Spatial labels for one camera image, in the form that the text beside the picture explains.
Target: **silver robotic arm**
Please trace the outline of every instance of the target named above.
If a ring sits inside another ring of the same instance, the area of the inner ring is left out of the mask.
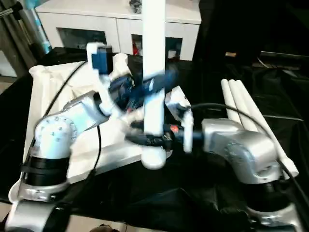
[[[88,63],[98,73],[99,92],[90,91],[38,122],[36,142],[22,167],[18,201],[9,213],[7,231],[43,232],[50,228],[64,231],[69,217],[59,202],[69,186],[70,146],[84,131],[106,122],[111,115],[119,117],[142,106],[142,101],[138,104],[141,99],[173,86],[176,80],[176,70],[170,69],[139,86],[128,75],[111,81],[108,77],[112,72],[111,48],[94,44],[87,46],[87,52]]]
[[[247,203],[247,213],[266,231],[303,232],[303,226],[295,205],[285,193],[278,190],[282,170],[273,141],[264,134],[248,131],[230,119],[204,119],[202,131],[193,131],[192,112],[186,110],[182,126],[165,125],[165,135],[154,137],[130,134],[127,139],[140,145],[163,146],[170,149],[176,143],[191,152],[198,140],[204,152],[223,157],[233,168],[242,183]]]
[[[98,49],[91,56],[94,68],[98,67],[100,60],[106,62],[109,59],[104,52]],[[12,206],[6,223],[7,231],[22,228],[28,232],[45,232],[53,231],[55,227],[57,231],[64,231],[70,214],[63,210],[59,202],[69,186],[66,175],[71,144],[83,131],[104,123],[111,115],[123,114],[127,110],[127,99],[133,98],[135,102],[164,87],[170,87],[175,77],[174,70],[166,71],[165,75],[155,76],[137,87],[130,82],[130,78],[124,77],[116,83],[110,83],[106,73],[99,70],[99,74],[105,91],[90,91],[70,101],[62,111],[38,122],[36,143],[22,169],[24,174],[19,187],[19,201]],[[181,142],[185,152],[191,152],[193,141],[198,139],[203,143],[205,152],[226,159],[238,180],[249,188],[272,188],[273,183],[281,177],[275,145],[267,136],[247,131],[229,119],[204,119],[202,132],[196,133],[193,131],[191,110],[181,108],[184,111],[181,114],[182,127],[177,130],[168,127],[164,129],[163,136],[128,134],[126,139],[144,146],[162,146],[167,150],[171,149],[173,143]],[[252,192],[248,192],[248,195],[259,198],[259,202],[267,200],[267,197],[264,199]],[[292,225],[295,231],[304,231],[295,206],[290,202],[264,208],[248,203],[247,212],[267,227]]]

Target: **black wire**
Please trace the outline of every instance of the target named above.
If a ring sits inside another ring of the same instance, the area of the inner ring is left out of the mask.
[[[70,81],[70,79],[72,79],[72,77],[74,76],[74,74],[80,70],[81,67],[83,67],[85,64],[87,63],[87,61],[84,61],[82,62],[79,66],[77,66],[72,72],[71,74],[68,76],[68,78],[65,80],[65,82],[62,84],[62,86],[60,87],[60,89],[58,90],[58,92],[56,93],[56,95],[54,96],[54,98],[52,99],[52,101],[50,102],[45,114],[43,117],[47,116],[50,112],[50,110],[52,109],[53,105],[55,104],[56,100],[58,99],[60,93],[62,92],[62,90],[64,89],[64,87],[68,84],[68,82]],[[95,175],[96,173],[96,167],[97,167],[97,164],[98,164],[98,161],[100,159],[100,155],[101,155],[101,147],[102,147],[102,138],[101,138],[101,131],[100,131],[100,127],[97,126],[97,130],[98,130],[98,144],[99,144],[99,147],[98,147],[98,155],[97,155],[97,159],[96,159],[96,162],[92,168],[92,170],[89,172],[87,178],[84,180],[84,185],[83,187],[81,188],[81,190],[75,195],[75,198],[73,200],[73,202],[75,202],[80,196],[81,194],[84,192],[84,189],[86,189],[86,186],[88,185],[88,183],[90,182],[90,179]],[[34,146],[34,143],[35,143],[35,138],[32,139],[31,141],[31,144],[30,144],[30,147],[29,147],[29,150],[28,150],[28,153],[27,153],[27,157],[26,157],[26,162],[28,162],[29,160],[29,151],[31,149],[31,147]]]
[[[75,196],[73,197],[73,200],[71,202],[71,206],[74,206],[78,200],[84,196],[85,191],[87,190],[87,186],[88,183],[90,183],[90,180],[95,176],[96,174],[96,167],[98,164],[98,161],[100,159],[101,156],[101,147],[102,147],[102,138],[101,138],[101,130],[100,130],[100,126],[97,126],[97,130],[98,130],[98,156],[97,156],[97,160],[92,168],[92,170],[89,172],[88,176],[86,177],[86,179],[84,180],[84,185],[80,188],[80,190],[75,194]]]
[[[216,109],[228,109],[228,110],[232,110],[235,111],[237,113],[239,113],[240,115],[243,115],[245,117],[247,117],[248,119],[250,119],[252,122],[254,122],[258,127],[260,127],[265,134],[275,143],[275,141],[271,138],[270,134],[267,132],[267,130],[258,122],[256,121],[253,117],[251,117],[250,115],[248,115],[247,113],[236,109],[234,107],[225,105],[225,104],[218,104],[218,103],[199,103],[199,104],[195,104],[191,106],[191,109],[197,109],[197,108],[216,108]],[[299,191],[300,195],[302,196],[302,198],[304,199],[308,209],[309,209],[309,199],[306,196],[305,192],[303,191],[303,189],[301,188],[301,186],[299,185],[299,183],[296,181],[296,179],[294,178],[294,176],[291,174],[291,172],[288,170],[288,168],[281,162],[281,160],[279,159],[279,157],[277,157],[277,162],[280,165],[281,169],[284,170],[286,172],[286,174],[290,177],[290,179],[292,180],[293,184],[295,185],[295,187],[297,188],[297,190]]]
[[[56,93],[56,95],[54,96],[54,98],[52,99],[52,101],[50,102],[49,106],[47,107],[47,110],[45,111],[45,114],[43,115],[43,117],[47,116],[50,112],[50,110],[52,109],[52,107],[54,106],[56,100],[58,99],[60,93],[62,92],[62,90],[64,89],[64,87],[67,85],[67,83],[70,81],[70,79],[74,76],[74,74],[80,70],[80,68],[87,63],[87,60],[84,61],[83,63],[81,63],[79,66],[77,66],[72,72],[71,74],[68,76],[68,78],[65,80],[65,82],[62,84],[62,86],[60,87],[60,89],[58,90],[58,92]],[[30,149],[34,146],[35,143],[35,138],[33,137],[31,143],[30,143],[30,147],[28,149],[28,153],[26,156],[26,160],[25,163],[27,163],[29,161],[29,153],[30,153]]]

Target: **floor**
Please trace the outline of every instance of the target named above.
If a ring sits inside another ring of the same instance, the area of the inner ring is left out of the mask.
[[[12,83],[0,82],[0,94],[4,92]]]
[[[0,221],[4,219],[6,214],[9,212],[11,205],[0,203]],[[145,228],[137,228],[126,225],[121,222],[114,221],[104,221],[99,219],[94,219],[90,217],[81,217],[81,216],[71,216],[70,224],[67,228],[67,232],[89,232],[93,228],[101,225],[110,225],[113,229],[118,230],[119,232],[159,232]]]

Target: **white pvc pipe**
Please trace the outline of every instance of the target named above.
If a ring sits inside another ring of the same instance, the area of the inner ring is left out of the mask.
[[[228,84],[230,86],[233,99],[234,99],[237,109],[241,110],[242,112],[246,114],[250,114],[245,104],[245,101],[241,95],[241,91],[238,90],[237,88],[236,82],[234,80],[229,80]],[[239,115],[239,116],[241,119],[241,123],[246,130],[257,131],[256,125],[250,119],[248,119],[246,116],[243,116],[243,115]]]
[[[165,0],[144,0],[143,20],[143,79],[163,73],[165,70]],[[163,134],[164,89],[145,98],[144,132]],[[162,168],[166,161],[166,151],[160,147],[143,147],[143,165],[148,169]]]
[[[268,123],[266,122],[265,118],[263,117],[262,113],[260,112],[259,108],[256,106],[255,102],[251,98],[250,94],[248,93],[246,87],[242,83],[242,81],[238,80],[236,81],[236,85],[241,92],[241,95],[243,96],[245,100],[245,104],[247,105],[247,108],[249,109],[250,116],[252,116],[256,121],[258,121],[268,132],[271,139],[274,141],[277,149],[278,149],[278,155],[282,163],[288,168],[288,170],[292,173],[293,176],[297,176],[299,174],[295,164],[293,161],[287,157],[285,154],[282,146],[280,145],[279,141],[277,140],[275,134],[269,127]],[[265,133],[262,129],[257,127],[259,132]]]
[[[228,85],[228,82],[226,79],[221,80],[221,87],[222,87],[225,104],[236,108],[233,95],[230,90],[230,86]],[[227,117],[229,119],[241,124],[241,120],[237,112],[232,111],[232,110],[226,110],[226,111],[227,111]]]

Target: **black cloth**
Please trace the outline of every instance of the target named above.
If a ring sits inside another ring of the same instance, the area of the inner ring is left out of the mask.
[[[55,48],[40,64],[56,65],[85,59],[84,51]],[[174,64],[179,69],[179,84],[191,104],[224,103],[221,79],[242,80],[286,154],[294,160],[300,171],[297,179],[309,193],[306,186],[309,134],[304,121],[308,116],[295,102],[301,94],[306,95],[305,84],[299,86],[298,79],[281,70],[232,65],[207,67],[189,61]],[[129,56],[128,65],[138,79],[142,59]],[[299,88],[292,96],[286,84],[289,82]],[[5,148],[0,154],[0,197],[5,202],[10,186],[19,178],[31,86],[32,78],[26,76],[0,95],[0,145]],[[166,121],[171,121],[168,112],[166,115]],[[220,117],[226,117],[226,112],[194,111],[196,127],[203,118]],[[70,195],[82,186],[82,182],[70,186],[66,198],[70,200]],[[188,155],[179,147],[160,170],[150,171],[136,162],[96,176],[74,213],[165,231],[244,231],[249,228],[244,207],[240,183],[222,158],[205,154],[198,147]]]

